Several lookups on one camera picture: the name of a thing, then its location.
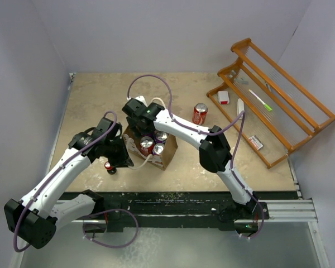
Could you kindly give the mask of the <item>patterned canvas tote bag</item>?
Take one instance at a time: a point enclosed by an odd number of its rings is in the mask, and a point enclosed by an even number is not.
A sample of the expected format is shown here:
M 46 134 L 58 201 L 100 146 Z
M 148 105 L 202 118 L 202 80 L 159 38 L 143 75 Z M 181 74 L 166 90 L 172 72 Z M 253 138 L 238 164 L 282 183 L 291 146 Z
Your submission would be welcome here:
M 178 144 L 176 137 L 154 126 L 158 115 L 167 109 L 155 102 L 146 104 L 144 97 L 131 98 L 122 108 L 128 123 L 123 138 L 129 152 L 165 170 L 173 159 Z

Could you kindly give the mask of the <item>red cola can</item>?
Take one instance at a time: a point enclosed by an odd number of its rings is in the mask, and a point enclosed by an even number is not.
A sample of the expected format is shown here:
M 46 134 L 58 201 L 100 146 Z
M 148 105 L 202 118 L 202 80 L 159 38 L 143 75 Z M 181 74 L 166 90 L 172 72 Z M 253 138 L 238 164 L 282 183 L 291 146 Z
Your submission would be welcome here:
M 192 122 L 196 125 L 203 125 L 208 113 L 208 107 L 204 103 L 197 103 L 193 109 Z

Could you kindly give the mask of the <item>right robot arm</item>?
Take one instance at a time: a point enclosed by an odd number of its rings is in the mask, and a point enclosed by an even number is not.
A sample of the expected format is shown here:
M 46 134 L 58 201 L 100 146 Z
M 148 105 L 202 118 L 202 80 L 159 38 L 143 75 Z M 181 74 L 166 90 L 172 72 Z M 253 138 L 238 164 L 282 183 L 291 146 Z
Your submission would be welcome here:
M 171 134 L 199 151 L 200 165 L 217 174 L 228 188 L 242 218 L 251 218 L 257 212 L 257 198 L 233 164 L 231 147 L 218 126 L 197 126 L 172 114 L 157 103 L 146 106 L 132 98 L 123 106 L 129 127 L 138 133 L 162 131 Z

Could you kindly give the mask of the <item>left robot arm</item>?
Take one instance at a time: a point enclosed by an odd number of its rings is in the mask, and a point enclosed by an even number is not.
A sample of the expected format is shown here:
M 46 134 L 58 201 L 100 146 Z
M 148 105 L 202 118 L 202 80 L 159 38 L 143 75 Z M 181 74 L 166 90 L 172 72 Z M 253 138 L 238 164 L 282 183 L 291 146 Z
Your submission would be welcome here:
M 102 216 L 104 198 L 92 190 L 81 192 L 66 204 L 56 202 L 75 178 L 100 157 L 107 158 L 113 168 L 133 166 L 121 135 L 119 122 L 102 117 L 96 127 L 74 135 L 58 163 L 28 194 L 18 201 L 10 199 L 4 205 L 16 252 L 22 252 L 18 238 L 41 249 L 59 228 L 71 221 Z

